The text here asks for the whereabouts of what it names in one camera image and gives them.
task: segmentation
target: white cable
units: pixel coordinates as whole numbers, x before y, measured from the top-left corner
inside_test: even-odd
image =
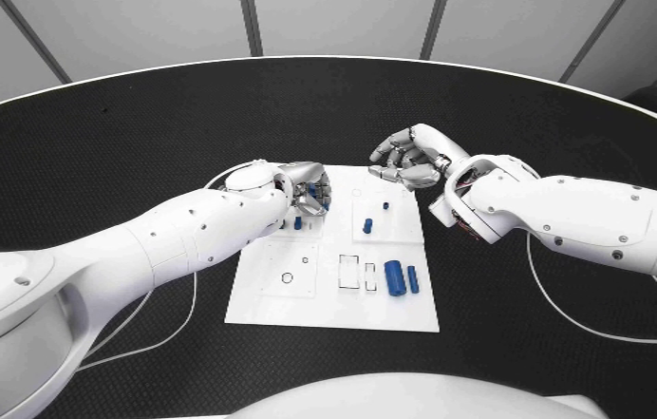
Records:
[[[209,182],[208,184],[205,185],[205,189],[209,188],[209,186],[227,175],[230,174],[231,172],[234,172],[237,169],[241,169],[243,167],[247,167],[248,165],[253,165],[256,164],[258,161],[261,160],[253,160],[250,162],[244,162],[243,164],[237,165],[235,167],[232,167],[231,169],[227,169]],[[189,309],[189,315],[188,315],[188,318],[185,319],[185,322],[182,323],[182,326],[178,328],[178,330],[175,331],[175,333],[172,333],[172,335],[165,339],[162,340],[156,345],[153,346],[149,346],[146,348],[143,348],[142,350],[136,350],[136,351],[132,351],[132,352],[124,352],[123,354],[119,354],[119,355],[113,355],[113,357],[107,357],[106,359],[101,359],[98,360],[97,362],[93,362],[91,364],[87,364],[84,365],[83,367],[78,368],[77,371],[83,371],[86,369],[90,369],[91,367],[96,367],[97,365],[100,364],[104,364],[106,362],[110,362],[113,360],[117,360],[117,359],[122,359],[123,357],[129,357],[130,355],[133,354],[139,354],[140,352],[146,352],[146,351],[150,351],[153,350],[155,348],[160,347],[165,343],[168,343],[169,340],[172,340],[172,338],[179,334],[179,332],[182,331],[182,329],[185,328],[185,326],[188,325],[188,322],[189,320],[192,319],[192,314],[195,313],[195,306],[196,306],[196,289],[198,289],[198,284],[199,284],[199,279],[196,277],[196,272],[195,272],[195,294],[192,296],[192,307]],[[87,357],[90,357],[98,350],[100,348],[106,345],[106,343],[114,338],[114,336],[117,335],[117,333],[122,331],[122,329],[126,327],[127,323],[130,322],[130,320],[133,319],[133,317],[140,313],[140,310],[142,308],[145,307],[145,304],[147,303],[147,300],[149,300],[149,297],[152,296],[152,293],[153,291],[149,292],[147,296],[145,297],[145,300],[142,301],[137,309],[135,310],[135,312],[132,313],[132,315],[127,317],[127,320],[123,322],[122,326],[117,328],[117,330],[110,333],[110,335],[107,336],[107,338],[96,345],[96,347],[90,350],[90,352],[87,353],[84,359],[87,359]]]
[[[172,333],[172,335],[169,335],[169,337],[165,340],[162,340],[158,344],[155,344],[152,346],[147,346],[142,350],[136,350],[136,351],[132,351],[132,352],[124,352],[123,354],[114,355],[113,357],[107,357],[107,359],[101,359],[97,362],[93,362],[91,364],[84,365],[83,367],[78,368],[78,370],[75,372],[83,371],[86,369],[90,369],[91,367],[96,367],[97,365],[104,364],[106,362],[110,362],[113,360],[122,359],[123,357],[127,357],[127,356],[130,356],[133,354],[139,354],[140,352],[146,352],[146,351],[155,350],[155,348],[160,347],[165,343],[168,343],[169,340],[172,340],[172,338],[179,334],[179,332],[182,331],[185,326],[188,325],[188,322],[192,319],[192,314],[195,313],[198,284],[199,284],[199,280],[196,278],[196,272],[195,272],[195,294],[194,294],[194,297],[192,297],[192,307],[189,309],[189,315],[188,315],[188,318],[185,319],[185,322],[182,323],[182,325],[178,328],[178,330]]]
[[[140,303],[140,306],[135,309],[135,312],[132,315],[127,317],[127,320],[123,322],[122,326],[116,329],[114,332],[107,335],[106,339],[90,349],[90,352],[87,353],[86,357],[83,360],[86,360],[101,348],[106,346],[107,342],[117,336],[117,333],[122,331],[122,329],[127,326],[127,323],[132,321],[133,317],[140,313],[142,308],[145,307],[149,297],[152,296],[153,291],[147,293],[147,296],[145,297],[145,300]]]
[[[561,315],[587,332],[594,333],[598,336],[604,336],[606,338],[611,338],[613,340],[620,340],[620,341],[627,341],[630,343],[645,343],[649,345],[656,345],[657,344],[657,339],[656,338],[633,338],[630,336],[621,336],[621,335],[613,335],[610,333],[598,332],[590,327],[587,327],[584,324],[581,324],[567,313],[565,311],[558,307],[558,304],[554,302],[551,296],[548,296],[548,293],[545,292],[544,285],[541,284],[541,280],[538,279],[536,275],[536,269],[535,269],[535,261],[532,259],[532,246],[531,246],[531,233],[528,233],[528,259],[531,260],[531,267],[532,267],[532,273],[534,273],[534,279],[536,280],[538,287],[541,288],[541,292],[545,295],[545,298],[551,302],[551,305],[554,306],[555,310],[561,313]]]

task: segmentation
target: wall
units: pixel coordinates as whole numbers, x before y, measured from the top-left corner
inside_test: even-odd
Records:
[[[555,81],[574,68],[573,85],[621,97],[657,80],[657,0],[620,1],[12,0],[74,81],[263,50],[423,55]],[[0,99],[58,84],[2,13]]]

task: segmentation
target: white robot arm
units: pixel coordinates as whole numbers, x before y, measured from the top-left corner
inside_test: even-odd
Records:
[[[34,417],[62,390],[100,331],[168,281],[212,266],[280,227],[290,207],[326,214],[317,162],[253,162],[119,226],[54,248],[0,254],[0,417]]]
[[[388,153],[387,166],[369,168],[384,180],[414,190],[446,176],[430,211],[449,227],[459,224],[489,243],[521,228],[565,255],[657,274],[656,191],[613,181],[541,178],[512,156],[470,157],[427,124],[395,133],[371,160]]]

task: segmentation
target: round table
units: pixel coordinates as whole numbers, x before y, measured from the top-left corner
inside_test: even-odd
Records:
[[[431,62],[289,57],[130,72],[0,104],[0,249],[39,249],[135,218],[256,158],[368,165],[405,126],[437,127],[470,154],[511,154],[544,176],[657,189],[653,115],[529,77]],[[441,332],[224,323],[238,255],[199,274],[179,336],[80,372],[44,418],[227,414],[315,381],[359,373],[456,374],[542,395],[580,393],[610,417],[657,410],[657,347],[603,339],[557,313],[525,234],[495,245],[446,228],[418,191]],[[653,278],[538,244],[538,274],[594,329],[657,336]],[[97,358],[159,342],[186,318],[192,277],[159,288]],[[124,319],[126,309],[109,330]]]

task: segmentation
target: small blue part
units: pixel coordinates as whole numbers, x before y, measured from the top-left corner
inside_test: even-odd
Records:
[[[366,225],[364,226],[364,232],[369,234],[372,232],[372,218],[366,219]]]
[[[407,294],[407,283],[404,281],[404,272],[401,271],[401,263],[398,260],[390,260],[385,264],[388,292],[392,296]]]
[[[408,285],[411,286],[411,292],[417,294],[421,291],[421,286],[418,285],[418,274],[415,272],[415,265],[408,266]]]

